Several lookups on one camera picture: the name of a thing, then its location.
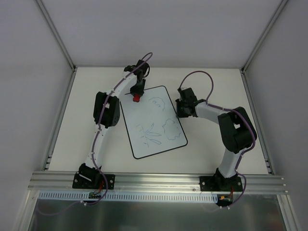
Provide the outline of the red whiteboard eraser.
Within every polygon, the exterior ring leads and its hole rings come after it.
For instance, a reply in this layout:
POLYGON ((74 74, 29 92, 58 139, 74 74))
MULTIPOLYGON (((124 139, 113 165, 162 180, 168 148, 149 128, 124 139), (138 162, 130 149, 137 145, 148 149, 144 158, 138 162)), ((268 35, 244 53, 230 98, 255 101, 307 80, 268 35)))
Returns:
POLYGON ((135 94, 135 95, 133 96, 133 101, 136 102, 136 103, 138 103, 138 102, 140 101, 140 98, 141 98, 140 95, 135 94))

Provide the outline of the white whiteboard black rim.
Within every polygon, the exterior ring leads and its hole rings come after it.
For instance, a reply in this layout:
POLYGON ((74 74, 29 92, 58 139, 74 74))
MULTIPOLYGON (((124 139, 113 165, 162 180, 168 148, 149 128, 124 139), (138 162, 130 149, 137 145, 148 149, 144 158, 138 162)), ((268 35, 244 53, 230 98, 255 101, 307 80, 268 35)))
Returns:
POLYGON ((145 89, 139 102, 134 102, 133 96, 127 93, 120 103, 135 159, 175 150, 188 144, 165 86, 145 89))

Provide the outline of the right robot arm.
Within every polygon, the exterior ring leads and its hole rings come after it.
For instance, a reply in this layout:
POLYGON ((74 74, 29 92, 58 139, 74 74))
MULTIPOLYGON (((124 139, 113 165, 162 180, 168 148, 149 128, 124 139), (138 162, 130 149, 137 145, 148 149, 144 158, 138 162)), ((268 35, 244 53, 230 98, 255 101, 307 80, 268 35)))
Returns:
POLYGON ((244 153, 256 144, 257 133, 243 107, 224 109, 207 103, 205 100, 176 100, 178 118, 198 117, 219 125, 222 142, 225 146, 223 159, 211 177, 201 176, 201 191, 243 192, 242 177, 237 172, 244 153))

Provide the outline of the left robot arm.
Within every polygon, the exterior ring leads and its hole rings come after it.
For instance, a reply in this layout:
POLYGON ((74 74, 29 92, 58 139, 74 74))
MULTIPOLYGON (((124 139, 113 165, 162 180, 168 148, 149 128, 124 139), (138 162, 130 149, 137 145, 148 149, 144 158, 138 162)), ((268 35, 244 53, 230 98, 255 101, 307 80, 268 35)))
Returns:
POLYGON ((120 119, 120 99, 130 94, 134 102, 139 102, 144 94, 145 78, 150 71, 149 64, 138 60, 136 65, 124 68, 123 77, 109 93, 98 92, 95 97, 93 118, 95 122, 94 140, 90 153, 74 175, 74 189, 111 189, 108 178, 103 174, 102 159, 108 135, 120 119))

